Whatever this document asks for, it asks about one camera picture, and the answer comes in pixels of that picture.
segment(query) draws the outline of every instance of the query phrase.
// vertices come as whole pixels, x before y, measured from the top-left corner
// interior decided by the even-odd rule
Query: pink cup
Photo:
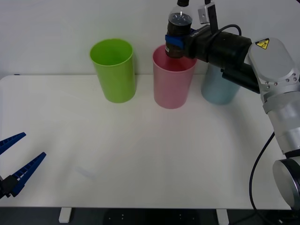
[[[176,109],[188,97],[197,59],[172,59],[165,53],[165,45],[153,53],[154,100],[161,107]]]

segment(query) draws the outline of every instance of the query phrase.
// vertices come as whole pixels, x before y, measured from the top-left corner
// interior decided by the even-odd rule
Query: black cable
[[[230,28],[230,27],[235,27],[236,29],[238,29],[238,32],[239,32],[239,36],[242,36],[242,30],[241,28],[236,25],[236,24],[229,24],[221,29],[219,29],[216,33],[214,33],[209,39],[208,41],[206,42],[205,46],[204,46],[204,50],[206,52],[208,52],[208,49],[210,48],[211,44],[213,43],[213,41],[215,40],[215,38],[224,30],[226,30],[227,28]]]
[[[229,223],[229,225],[236,225],[236,224],[239,224],[239,223],[241,223],[241,222],[243,222],[243,221],[245,221],[245,220],[247,220],[247,219],[252,218],[252,217],[255,216],[255,215],[256,215],[256,212],[255,212],[255,213],[252,213],[251,215],[249,215],[249,216],[247,216],[247,217],[244,217],[244,218],[242,218],[242,219],[239,219],[239,220],[235,221],[234,223]]]
[[[249,180],[249,197],[250,197],[250,202],[251,202],[251,205],[254,209],[254,212],[264,221],[266,222],[267,224],[270,224],[270,225],[275,225],[274,223],[272,223],[271,221],[269,221],[265,216],[263,216],[262,213],[260,213],[255,204],[254,204],[254,201],[253,201],[253,196],[252,196],[252,181],[253,181],[253,176],[254,176],[254,171],[256,169],[256,166],[258,164],[258,161],[260,160],[260,158],[262,157],[264,151],[266,150],[266,148],[268,147],[268,145],[270,144],[270,142],[272,141],[273,137],[275,136],[275,133],[273,132],[271,137],[268,139],[268,141],[266,142],[266,144],[264,145],[264,147],[262,148],[262,151],[259,153],[254,165],[253,165],[253,168],[252,168],[252,171],[251,171],[251,175],[250,175],[250,180]]]

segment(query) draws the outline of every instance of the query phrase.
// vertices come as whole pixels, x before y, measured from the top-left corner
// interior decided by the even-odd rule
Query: light blue cup
[[[210,103],[226,105],[230,103],[240,86],[222,77],[221,69],[209,64],[202,84],[202,96]]]

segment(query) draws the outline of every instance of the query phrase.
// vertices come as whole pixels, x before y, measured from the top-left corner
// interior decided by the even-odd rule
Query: table leg
[[[217,211],[217,220],[219,225],[229,225],[227,210],[221,209]]]
[[[61,224],[67,224],[70,222],[72,208],[61,208],[59,222]]]

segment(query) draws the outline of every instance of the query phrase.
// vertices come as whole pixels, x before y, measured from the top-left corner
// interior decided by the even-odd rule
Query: white wall
[[[92,45],[124,38],[137,72],[152,72],[152,51],[164,43],[177,0],[0,0],[0,73],[93,73]],[[197,8],[191,0],[194,28]],[[300,62],[300,4],[296,0],[216,0],[219,26],[238,24],[253,41],[281,39]],[[205,66],[200,66],[201,73]]]

